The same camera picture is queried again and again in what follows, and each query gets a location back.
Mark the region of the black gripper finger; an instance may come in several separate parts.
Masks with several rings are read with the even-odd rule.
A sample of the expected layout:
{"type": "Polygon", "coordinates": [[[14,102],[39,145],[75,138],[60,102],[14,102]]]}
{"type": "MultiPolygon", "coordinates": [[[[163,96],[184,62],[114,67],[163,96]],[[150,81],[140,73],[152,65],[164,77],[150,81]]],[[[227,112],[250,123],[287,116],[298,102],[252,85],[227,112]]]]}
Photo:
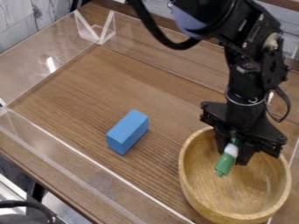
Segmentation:
{"type": "Polygon", "coordinates": [[[259,145],[255,142],[246,141],[240,145],[236,165],[247,165],[256,152],[260,152],[259,145]]]}
{"type": "Polygon", "coordinates": [[[231,134],[227,129],[224,129],[222,126],[216,126],[214,128],[215,130],[215,140],[216,140],[216,146],[218,146],[218,152],[219,154],[223,154],[224,148],[227,144],[230,143],[231,134]]]}

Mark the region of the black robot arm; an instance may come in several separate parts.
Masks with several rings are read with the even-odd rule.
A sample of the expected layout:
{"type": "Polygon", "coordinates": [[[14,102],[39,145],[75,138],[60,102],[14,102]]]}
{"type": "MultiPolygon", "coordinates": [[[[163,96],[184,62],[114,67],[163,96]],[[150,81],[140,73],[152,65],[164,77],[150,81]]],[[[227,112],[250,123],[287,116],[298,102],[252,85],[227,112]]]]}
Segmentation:
{"type": "Polygon", "coordinates": [[[200,120],[215,130],[219,152],[230,140],[240,140],[238,165],[247,165],[260,151],[278,158],[287,137],[272,122],[285,119],[274,117],[267,100],[277,93],[286,103],[291,101],[281,88],[287,81],[289,66],[277,18],[254,0],[170,0],[174,21],[188,36],[183,42],[174,42],[143,0],[126,1],[155,39],[174,50],[187,50],[208,38],[219,41],[228,63],[226,101],[204,101],[200,120]]]}

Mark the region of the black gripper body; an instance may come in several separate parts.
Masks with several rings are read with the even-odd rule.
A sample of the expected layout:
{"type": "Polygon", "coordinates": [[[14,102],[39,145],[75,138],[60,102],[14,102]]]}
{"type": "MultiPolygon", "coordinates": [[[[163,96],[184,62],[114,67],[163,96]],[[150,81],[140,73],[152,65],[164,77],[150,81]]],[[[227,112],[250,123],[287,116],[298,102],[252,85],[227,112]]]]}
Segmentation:
{"type": "Polygon", "coordinates": [[[200,109],[200,120],[212,128],[222,126],[230,134],[236,131],[240,145],[246,141],[255,142],[260,151],[279,158],[287,137],[267,119],[264,100],[256,103],[236,103],[231,99],[226,103],[203,101],[200,109]]]}

